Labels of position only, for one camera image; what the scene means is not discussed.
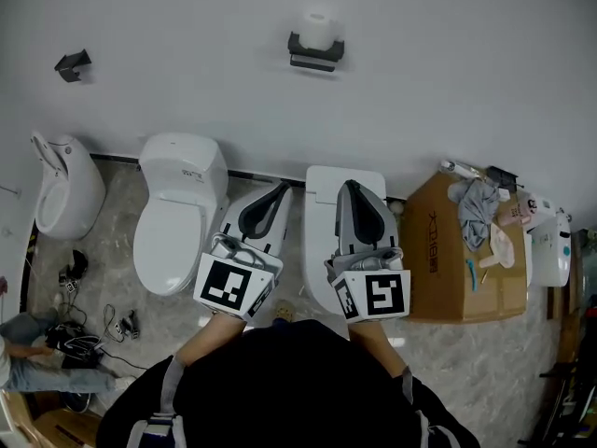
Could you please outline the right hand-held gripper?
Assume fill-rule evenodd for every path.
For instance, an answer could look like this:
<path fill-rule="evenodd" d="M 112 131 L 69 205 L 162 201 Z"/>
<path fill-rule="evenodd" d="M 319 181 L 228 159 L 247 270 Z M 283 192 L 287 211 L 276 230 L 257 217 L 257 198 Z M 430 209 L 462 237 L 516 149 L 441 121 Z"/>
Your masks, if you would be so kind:
<path fill-rule="evenodd" d="M 409 315 L 410 271 L 403 268 L 396 221 L 385 201 L 361 183 L 346 180 L 338 192 L 335 234 L 337 256 L 325 266 L 344 318 L 379 321 Z M 390 248 L 354 254 L 351 246 L 357 241 Z"/>

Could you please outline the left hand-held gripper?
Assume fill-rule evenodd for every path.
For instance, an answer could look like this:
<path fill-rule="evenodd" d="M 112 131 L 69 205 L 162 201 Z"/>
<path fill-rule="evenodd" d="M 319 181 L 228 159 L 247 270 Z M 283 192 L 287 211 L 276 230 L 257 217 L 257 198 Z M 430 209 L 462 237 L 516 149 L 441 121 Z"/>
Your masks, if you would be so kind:
<path fill-rule="evenodd" d="M 256 316 L 284 268 L 276 257 L 292 199 L 291 186 L 279 181 L 256 187 L 229 206 L 211 250 L 201 254 L 195 301 L 239 319 Z"/>

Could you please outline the white toilet paper roll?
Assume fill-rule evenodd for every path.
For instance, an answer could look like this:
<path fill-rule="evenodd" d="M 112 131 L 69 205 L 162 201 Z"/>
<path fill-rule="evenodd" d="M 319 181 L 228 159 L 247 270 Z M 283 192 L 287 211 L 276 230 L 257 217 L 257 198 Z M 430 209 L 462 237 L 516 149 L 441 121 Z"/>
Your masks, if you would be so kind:
<path fill-rule="evenodd" d="M 335 22 L 326 14 L 307 12 L 300 21 L 298 41 L 305 49 L 329 50 L 337 37 Z"/>

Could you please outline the white tankless toilet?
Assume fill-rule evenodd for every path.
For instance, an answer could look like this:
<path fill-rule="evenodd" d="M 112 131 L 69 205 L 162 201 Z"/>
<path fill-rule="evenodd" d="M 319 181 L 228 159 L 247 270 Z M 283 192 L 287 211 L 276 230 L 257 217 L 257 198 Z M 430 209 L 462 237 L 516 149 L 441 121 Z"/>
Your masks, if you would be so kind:
<path fill-rule="evenodd" d="M 327 281 L 325 261 L 338 249 L 335 234 L 337 199 L 341 186 L 352 179 L 386 202 L 382 174 L 312 165 L 307 169 L 302 224 L 302 271 L 310 297 L 333 315 L 342 315 L 340 302 Z"/>

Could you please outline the brown cardboard box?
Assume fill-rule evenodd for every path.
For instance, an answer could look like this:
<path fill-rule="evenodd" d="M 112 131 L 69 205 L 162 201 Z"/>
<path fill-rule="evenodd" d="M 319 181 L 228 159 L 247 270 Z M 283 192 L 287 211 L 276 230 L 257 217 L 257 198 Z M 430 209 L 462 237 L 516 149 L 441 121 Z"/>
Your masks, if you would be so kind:
<path fill-rule="evenodd" d="M 482 269 L 479 262 L 492 252 L 485 241 L 468 250 L 460 228 L 458 205 L 448 196 L 456 182 L 437 173 L 407 199 L 400 222 L 404 267 L 411 275 L 409 319 L 418 322 L 481 323 L 521 315 L 527 305 L 526 257 L 523 229 L 504 227 L 514 245 L 515 263 L 506 269 Z M 475 261 L 478 290 L 472 291 L 465 260 Z"/>

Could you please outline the grey crumpled cloth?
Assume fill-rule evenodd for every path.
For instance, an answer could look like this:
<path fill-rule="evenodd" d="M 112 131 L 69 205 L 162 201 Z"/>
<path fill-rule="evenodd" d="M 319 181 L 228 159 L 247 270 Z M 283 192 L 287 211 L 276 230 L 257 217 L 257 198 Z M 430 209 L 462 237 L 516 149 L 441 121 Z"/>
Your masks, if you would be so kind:
<path fill-rule="evenodd" d="M 499 190 L 479 179 L 464 181 L 458 201 L 458 220 L 463 240 L 471 252 L 480 249 L 489 238 L 493 218 L 499 206 Z"/>

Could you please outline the white sealant tube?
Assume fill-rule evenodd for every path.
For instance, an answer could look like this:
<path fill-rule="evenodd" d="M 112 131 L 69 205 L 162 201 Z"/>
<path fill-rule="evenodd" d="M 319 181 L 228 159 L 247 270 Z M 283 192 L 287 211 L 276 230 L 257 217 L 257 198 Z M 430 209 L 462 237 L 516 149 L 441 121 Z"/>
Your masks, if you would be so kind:
<path fill-rule="evenodd" d="M 463 179 L 483 179 L 485 177 L 485 175 L 478 169 L 458 161 L 441 161 L 439 165 L 439 171 Z"/>

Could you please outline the small black metal rack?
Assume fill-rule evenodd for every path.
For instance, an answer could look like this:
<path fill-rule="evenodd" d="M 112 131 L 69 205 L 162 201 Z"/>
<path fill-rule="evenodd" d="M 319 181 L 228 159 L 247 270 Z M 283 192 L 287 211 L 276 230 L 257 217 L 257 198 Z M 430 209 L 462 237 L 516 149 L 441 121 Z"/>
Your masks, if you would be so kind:
<path fill-rule="evenodd" d="M 521 186 L 517 180 L 518 176 L 495 166 L 486 168 L 486 175 L 501 189 L 509 192 L 516 192 Z"/>

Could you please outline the pink packet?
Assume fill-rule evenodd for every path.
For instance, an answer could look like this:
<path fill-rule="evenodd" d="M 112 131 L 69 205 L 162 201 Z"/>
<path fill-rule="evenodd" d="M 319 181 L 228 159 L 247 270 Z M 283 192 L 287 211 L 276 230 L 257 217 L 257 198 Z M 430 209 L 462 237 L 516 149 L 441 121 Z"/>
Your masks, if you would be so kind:
<path fill-rule="evenodd" d="M 527 202 L 513 203 L 497 216 L 497 223 L 500 226 L 508 226 L 514 223 L 527 224 L 531 220 L 534 210 Z"/>

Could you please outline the person's black top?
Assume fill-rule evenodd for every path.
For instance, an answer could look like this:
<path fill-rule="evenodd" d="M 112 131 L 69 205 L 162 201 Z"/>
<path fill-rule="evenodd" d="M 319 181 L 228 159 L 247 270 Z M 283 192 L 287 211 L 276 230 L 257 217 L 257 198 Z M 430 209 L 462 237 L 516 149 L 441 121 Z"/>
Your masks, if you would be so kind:
<path fill-rule="evenodd" d="M 175 354 L 106 412 L 97 448 L 480 448 L 406 362 L 393 378 L 316 320 L 245 327 L 188 367 Z"/>

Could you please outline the white urinal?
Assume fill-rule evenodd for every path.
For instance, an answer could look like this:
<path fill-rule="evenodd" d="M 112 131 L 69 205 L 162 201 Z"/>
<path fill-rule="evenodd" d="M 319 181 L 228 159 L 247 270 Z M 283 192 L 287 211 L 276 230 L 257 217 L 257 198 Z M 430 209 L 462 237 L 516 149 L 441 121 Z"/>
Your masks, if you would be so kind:
<path fill-rule="evenodd" d="M 43 177 L 35 208 L 40 232 L 58 240 L 79 240 L 93 227 L 104 203 L 105 184 L 88 150 L 72 135 L 54 142 L 30 138 Z"/>

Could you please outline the black floor object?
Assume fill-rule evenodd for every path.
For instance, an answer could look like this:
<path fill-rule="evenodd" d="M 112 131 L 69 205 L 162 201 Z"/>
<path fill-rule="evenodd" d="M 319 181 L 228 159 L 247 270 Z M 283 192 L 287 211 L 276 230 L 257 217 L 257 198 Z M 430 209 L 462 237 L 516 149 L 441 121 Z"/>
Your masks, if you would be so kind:
<path fill-rule="evenodd" d="M 70 262 L 59 271 L 59 286 L 64 287 L 68 293 L 77 291 L 88 266 L 89 262 L 85 254 L 73 249 Z"/>

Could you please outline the black equipment pile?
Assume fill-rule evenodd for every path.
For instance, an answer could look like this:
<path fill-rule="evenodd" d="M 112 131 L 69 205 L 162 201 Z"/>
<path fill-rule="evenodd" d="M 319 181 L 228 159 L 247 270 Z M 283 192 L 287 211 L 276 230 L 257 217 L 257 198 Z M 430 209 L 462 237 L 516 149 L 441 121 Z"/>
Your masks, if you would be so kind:
<path fill-rule="evenodd" d="M 541 375 L 562 382 L 541 448 L 597 448 L 597 294 L 590 296 L 580 328 L 574 361 Z"/>

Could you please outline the white wall appliance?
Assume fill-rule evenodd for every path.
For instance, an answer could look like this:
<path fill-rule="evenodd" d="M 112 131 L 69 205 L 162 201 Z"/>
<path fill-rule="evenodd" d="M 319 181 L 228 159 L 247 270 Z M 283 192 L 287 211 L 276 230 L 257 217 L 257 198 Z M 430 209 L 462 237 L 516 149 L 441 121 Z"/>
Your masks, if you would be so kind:
<path fill-rule="evenodd" d="M 531 237 L 531 284 L 564 287 L 569 279 L 572 257 L 569 215 L 551 201 L 539 198 L 526 230 Z"/>

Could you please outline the black wall bracket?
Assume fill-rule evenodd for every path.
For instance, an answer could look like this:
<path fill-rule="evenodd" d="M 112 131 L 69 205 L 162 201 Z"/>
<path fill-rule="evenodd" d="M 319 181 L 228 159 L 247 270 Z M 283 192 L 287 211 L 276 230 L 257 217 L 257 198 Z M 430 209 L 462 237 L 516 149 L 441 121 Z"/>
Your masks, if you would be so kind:
<path fill-rule="evenodd" d="M 80 78 L 80 68 L 91 64 L 88 52 L 83 49 L 78 53 L 64 55 L 54 66 L 54 71 L 67 83 L 78 82 Z"/>

